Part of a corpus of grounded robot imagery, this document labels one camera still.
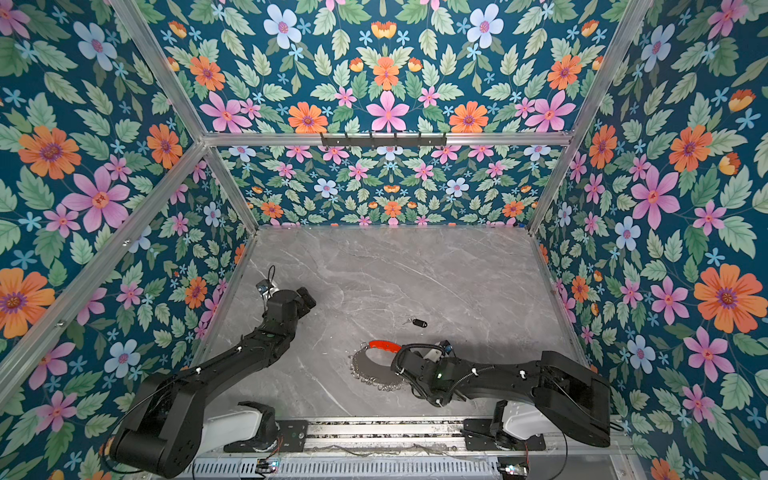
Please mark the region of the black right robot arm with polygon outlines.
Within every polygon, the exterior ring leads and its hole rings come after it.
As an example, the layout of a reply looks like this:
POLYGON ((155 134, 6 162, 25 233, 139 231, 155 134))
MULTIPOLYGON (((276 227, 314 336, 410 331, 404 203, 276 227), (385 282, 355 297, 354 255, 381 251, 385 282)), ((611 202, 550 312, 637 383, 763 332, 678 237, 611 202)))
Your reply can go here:
POLYGON ((592 447, 611 443, 608 381, 559 352, 547 350, 525 363, 483 364, 441 345, 406 344, 390 369, 434 407, 459 399, 500 401, 500 430, 516 440, 559 431, 592 447))

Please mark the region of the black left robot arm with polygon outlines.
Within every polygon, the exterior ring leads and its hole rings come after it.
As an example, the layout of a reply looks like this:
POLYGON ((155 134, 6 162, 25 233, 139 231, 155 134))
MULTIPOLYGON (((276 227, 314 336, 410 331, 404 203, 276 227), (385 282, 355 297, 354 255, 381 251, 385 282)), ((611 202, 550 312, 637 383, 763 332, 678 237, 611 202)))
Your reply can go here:
POLYGON ((298 321, 316 306, 308 290, 278 290, 266 301, 263 322, 240 342, 187 370, 155 373, 139 386, 109 448, 109 458, 165 478, 189 466, 203 446, 207 405, 287 352, 298 321))

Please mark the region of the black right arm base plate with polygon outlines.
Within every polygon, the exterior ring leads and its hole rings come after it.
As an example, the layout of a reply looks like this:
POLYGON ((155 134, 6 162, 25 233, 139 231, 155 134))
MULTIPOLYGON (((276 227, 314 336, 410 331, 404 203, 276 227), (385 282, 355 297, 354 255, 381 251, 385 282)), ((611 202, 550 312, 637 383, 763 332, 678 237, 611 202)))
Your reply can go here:
POLYGON ((490 418, 465 419, 460 430, 468 451, 537 452, 546 449, 542 435, 520 440, 505 432, 490 418))

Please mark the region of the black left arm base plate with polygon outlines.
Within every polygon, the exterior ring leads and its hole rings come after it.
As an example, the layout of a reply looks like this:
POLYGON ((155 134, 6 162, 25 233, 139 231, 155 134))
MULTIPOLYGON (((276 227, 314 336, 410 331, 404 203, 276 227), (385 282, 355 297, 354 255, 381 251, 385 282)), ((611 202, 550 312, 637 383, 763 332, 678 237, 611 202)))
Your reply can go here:
POLYGON ((304 450, 309 422, 305 420, 269 420, 247 440, 225 445, 226 453, 297 453, 304 450))

